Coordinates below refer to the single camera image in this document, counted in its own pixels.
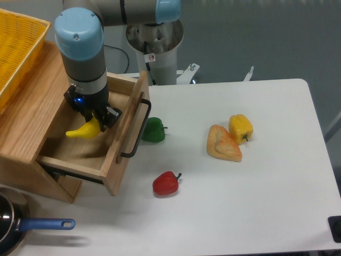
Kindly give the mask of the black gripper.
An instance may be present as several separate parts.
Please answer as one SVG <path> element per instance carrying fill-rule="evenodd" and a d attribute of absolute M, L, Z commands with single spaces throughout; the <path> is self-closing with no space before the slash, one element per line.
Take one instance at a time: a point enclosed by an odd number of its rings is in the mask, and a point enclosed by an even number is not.
<path fill-rule="evenodd" d="M 109 106 L 107 83 L 73 83 L 64 93 L 64 98 L 75 112 L 79 112 L 85 118 L 86 122 L 95 116 L 101 132 L 113 127 L 123 113 L 120 109 Z"/>

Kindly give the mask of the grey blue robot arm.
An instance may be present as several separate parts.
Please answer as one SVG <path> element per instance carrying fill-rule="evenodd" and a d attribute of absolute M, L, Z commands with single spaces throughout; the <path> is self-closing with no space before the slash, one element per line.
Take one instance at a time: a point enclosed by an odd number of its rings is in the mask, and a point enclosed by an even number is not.
<path fill-rule="evenodd" d="M 67 132 L 77 137 L 88 126 L 96 133 L 111 128 L 122 112 L 109 104 L 104 59 L 104 27 L 160 25 L 180 17 L 181 1 L 63 1 L 55 20 L 55 41 L 70 83 L 64 94 L 72 109 L 85 118 L 85 125 Z"/>

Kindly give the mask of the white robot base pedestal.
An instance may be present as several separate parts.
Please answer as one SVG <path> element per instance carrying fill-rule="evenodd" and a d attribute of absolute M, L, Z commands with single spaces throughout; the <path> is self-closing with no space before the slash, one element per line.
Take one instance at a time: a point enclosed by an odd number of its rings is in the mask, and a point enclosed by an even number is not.
<path fill-rule="evenodd" d="M 129 25 L 126 38 L 136 53 L 139 71 L 148 74 L 149 85 L 180 85 L 195 83 L 200 66 L 191 63 L 186 69 L 177 68 L 177 50 L 184 38 L 180 20 L 162 24 Z"/>

